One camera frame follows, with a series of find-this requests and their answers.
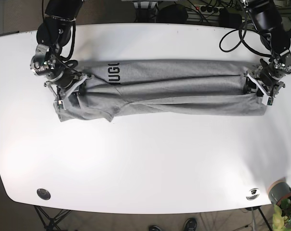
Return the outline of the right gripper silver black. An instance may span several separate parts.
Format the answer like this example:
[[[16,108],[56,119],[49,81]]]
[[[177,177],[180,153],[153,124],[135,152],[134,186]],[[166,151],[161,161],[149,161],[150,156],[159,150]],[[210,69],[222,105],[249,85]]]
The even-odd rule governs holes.
[[[73,93],[78,93],[78,95],[85,95],[87,92],[86,80],[94,78],[94,75],[89,75],[82,73],[80,76],[73,75],[72,80],[65,83],[62,78],[54,79],[56,81],[46,81],[44,86],[47,87],[54,95],[55,100],[53,105],[58,110],[65,110],[65,103],[68,102],[68,98]]]

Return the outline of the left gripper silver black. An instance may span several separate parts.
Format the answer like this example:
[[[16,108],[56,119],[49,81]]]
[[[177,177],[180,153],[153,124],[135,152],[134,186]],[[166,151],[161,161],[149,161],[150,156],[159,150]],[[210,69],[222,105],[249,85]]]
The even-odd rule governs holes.
[[[274,99],[285,83],[281,79],[285,76],[278,70],[258,67],[255,70],[247,70],[242,76],[245,78],[243,94],[255,94],[262,98],[262,104],[273,105]]]

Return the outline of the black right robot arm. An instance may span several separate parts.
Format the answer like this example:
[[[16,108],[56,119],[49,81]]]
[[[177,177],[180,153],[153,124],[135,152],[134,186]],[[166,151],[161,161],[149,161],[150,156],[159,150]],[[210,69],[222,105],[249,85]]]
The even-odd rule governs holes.
[[[54,106],[64,110],[71,94],[83,89],[93,76],[76,70],[72,59],[76,38],[76,18],[82,0],[51,0],[42,7],[42,24],[37,30],[37,47],[30,62],[31,71],[46,77],[45,86],[55,96]]]

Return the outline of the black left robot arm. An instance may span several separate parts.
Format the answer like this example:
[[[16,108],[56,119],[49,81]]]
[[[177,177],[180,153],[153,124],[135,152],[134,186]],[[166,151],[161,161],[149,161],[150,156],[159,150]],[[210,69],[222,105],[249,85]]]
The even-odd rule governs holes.
[[[245,90],[255,90],[264,105],[272,105],[279,90],[285,87],[281,79],[291,75],[291,39],[272,0],[243,0],[242,5],[271,53],[269,62],[261,59],[257,69],[246,72]]]

